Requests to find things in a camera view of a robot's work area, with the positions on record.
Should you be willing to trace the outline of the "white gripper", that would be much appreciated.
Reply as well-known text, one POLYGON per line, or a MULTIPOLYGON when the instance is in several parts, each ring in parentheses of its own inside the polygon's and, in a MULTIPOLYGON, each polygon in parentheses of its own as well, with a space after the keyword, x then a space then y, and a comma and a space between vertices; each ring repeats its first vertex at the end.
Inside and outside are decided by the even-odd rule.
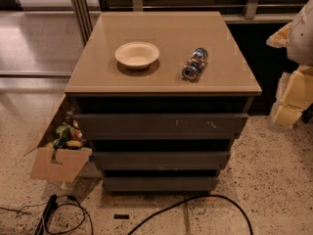
MULTIPOLYGON (((266 44, 273 48, 286 48, 290 28, 291 23, 285 24, 266 40, 266 44)), ((290 76, 281 106, 274 115, 274 122, 281 126, 291 127, 300 119, 302 112, 312 104, 313 67, 300 65, 290 76)))

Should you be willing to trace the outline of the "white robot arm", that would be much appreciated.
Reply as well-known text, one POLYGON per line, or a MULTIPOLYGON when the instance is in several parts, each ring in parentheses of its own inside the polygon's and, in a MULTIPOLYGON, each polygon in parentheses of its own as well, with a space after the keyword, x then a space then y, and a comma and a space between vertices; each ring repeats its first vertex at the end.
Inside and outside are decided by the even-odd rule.
POLYGON ((266 44, 286 48, 288 58, 298 64, 279 80, 276 102, 270 113, 276 129, 290 129, 313 104, 313 0, 309 0, 291 23, 284 25, 266 44))

